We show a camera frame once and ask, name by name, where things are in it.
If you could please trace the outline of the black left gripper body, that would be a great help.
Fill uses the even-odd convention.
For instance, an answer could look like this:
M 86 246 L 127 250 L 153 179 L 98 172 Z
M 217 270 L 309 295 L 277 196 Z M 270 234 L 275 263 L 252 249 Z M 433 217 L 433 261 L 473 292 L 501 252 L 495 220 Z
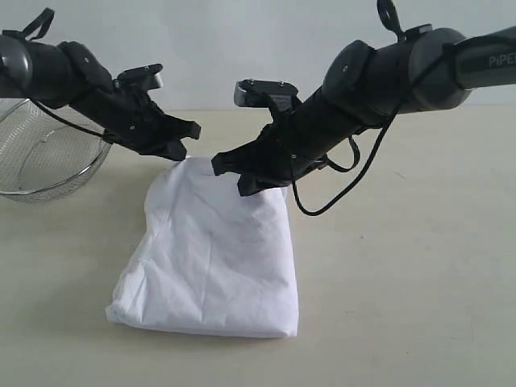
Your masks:
M 175 140 L 171 118 L 145 92 L 92 94 L 92 120 L 104 128 L 102 138 L 138 154 Z

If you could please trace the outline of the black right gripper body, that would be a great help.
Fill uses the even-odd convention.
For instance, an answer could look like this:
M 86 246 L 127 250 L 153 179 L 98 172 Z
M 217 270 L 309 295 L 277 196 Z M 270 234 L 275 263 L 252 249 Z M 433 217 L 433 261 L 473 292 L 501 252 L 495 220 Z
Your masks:
M 285 181 L 286 186 L 311 170 L 343 140 L 343 111 L 322 96 L 311 96 L 292 110 L 269 108 L 273 122 L 253 143 L 267 149 L 268 176 L 261 180 Z

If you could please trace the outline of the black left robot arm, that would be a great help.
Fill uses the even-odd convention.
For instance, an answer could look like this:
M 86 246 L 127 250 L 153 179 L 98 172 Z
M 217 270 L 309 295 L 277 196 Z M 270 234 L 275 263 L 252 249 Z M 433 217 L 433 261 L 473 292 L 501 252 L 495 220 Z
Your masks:
M 68 106 L 93 121 L 100 138 L 142 156 L 181 161 L 184 138 L 198 139 L 200 126 L 170 116 L 149 97 L 162 86 L 161 64 L 127 69 L 112 77 L 78 42 L 57 46 L 1 36 L 1 96 L 28 98 L 49 112 Z

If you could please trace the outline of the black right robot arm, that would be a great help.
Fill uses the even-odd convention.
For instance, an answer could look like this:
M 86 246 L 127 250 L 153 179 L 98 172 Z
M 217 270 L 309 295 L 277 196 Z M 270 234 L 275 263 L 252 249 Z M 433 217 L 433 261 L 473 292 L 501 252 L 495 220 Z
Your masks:
M 383 127 L 392 114 L 450 110 L 474 89 L 514 82 L 513 28 L 466 38 L 451 28 L 420 27 L 383 48 L 357 40 L 306 100 L 288 82 L 237 82 L 235 104 L 266 108 L 273 120 L 252 142 L 217 154 L 212 167 L 216 175 L 237 173 L 243 196 L 286 187 L 324 166 L 342 141 Z

